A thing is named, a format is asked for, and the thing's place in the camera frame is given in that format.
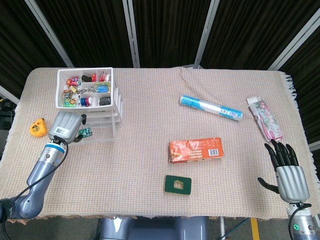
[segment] plastic drawer organizer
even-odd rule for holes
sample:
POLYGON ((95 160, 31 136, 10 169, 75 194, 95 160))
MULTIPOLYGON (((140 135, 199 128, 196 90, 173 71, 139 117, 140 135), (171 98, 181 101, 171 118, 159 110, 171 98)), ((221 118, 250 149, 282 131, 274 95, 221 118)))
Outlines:
POLYGON ((122 126, 123 104, 112 67, 58 70, 56 108, 86 114, 83 128, 92 131, 92 136, 84 137, 81 143, 112 142, 116 127, 122 126))

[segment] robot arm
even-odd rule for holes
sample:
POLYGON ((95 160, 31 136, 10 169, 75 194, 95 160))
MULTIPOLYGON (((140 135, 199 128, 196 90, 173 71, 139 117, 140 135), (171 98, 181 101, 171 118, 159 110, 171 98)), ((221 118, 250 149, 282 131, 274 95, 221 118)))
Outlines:
POLYGON ((48 142, 37 160, 26 183, 28 187, 18 196, 0 200, 0 222, 6 219, 32 219, 42 210, 45 193, 55 170, 63 163, 68 154, 68 144, 79 142, 82 135, 76 137, 81 124, 86 123, 86 115, 71 112, 59 112, 49 131, 48 142))
POLYGON ((309 197, 305 173, 299 166, 294 149, 290 145, 271 140, 275 151, 265 144, 275 171, 278 186, 266 183, 258 177, 259 183, 268 190, 279 194, 282 200, 289 203, 287 214, 289 217, 288 230, 292 240, 317 240, 315 223, 309 207, 304 203, 309 197))

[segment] green card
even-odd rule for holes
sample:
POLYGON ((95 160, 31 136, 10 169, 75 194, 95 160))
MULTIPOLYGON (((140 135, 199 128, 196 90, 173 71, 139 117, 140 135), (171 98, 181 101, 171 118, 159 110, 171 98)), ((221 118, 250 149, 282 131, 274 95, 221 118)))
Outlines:
POLYGON ((164 191, 166 193, 190 195, 191 178, 166 175, 164 180, 164 191))

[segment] orange box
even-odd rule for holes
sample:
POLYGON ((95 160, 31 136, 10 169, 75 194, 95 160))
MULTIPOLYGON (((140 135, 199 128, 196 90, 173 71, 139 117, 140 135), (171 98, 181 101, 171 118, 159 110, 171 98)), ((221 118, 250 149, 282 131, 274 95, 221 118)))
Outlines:
POLYGON ((170 162, 173 164, 220 159, 225 155, 220 137, 172 141, 169 148, 170 162))

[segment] beige tablecloth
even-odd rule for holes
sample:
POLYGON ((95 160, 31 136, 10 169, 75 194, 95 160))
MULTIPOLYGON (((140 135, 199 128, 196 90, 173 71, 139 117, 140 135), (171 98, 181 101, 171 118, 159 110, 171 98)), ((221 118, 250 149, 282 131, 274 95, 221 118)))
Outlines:
MULTIPOLYGON (((27 78, 0 162, 0 198, 26 185, 47 136, 29 126, 56 114, 57 68, 38 68, 27 78)), ((114 69, 124 96, 123 127, 117 141, 73 145, 47 190, 39 217, 62 216, 225 216, 287 218, 287 203, 264 189, 257 177, 276 184, 264 137, 246 97, 262 96, 284 138, 296 150, 309 191, 312 214, 320 213, 319 183, 290 82, 279 71, 218 69, 114 69), (243 111, 238 122, 179 104, 187 94, 243 111), (173 140, 221 137, 220 160, 171 164, 173 140), (192 178, 191 195, 164 193, 165 175, 192 178)))

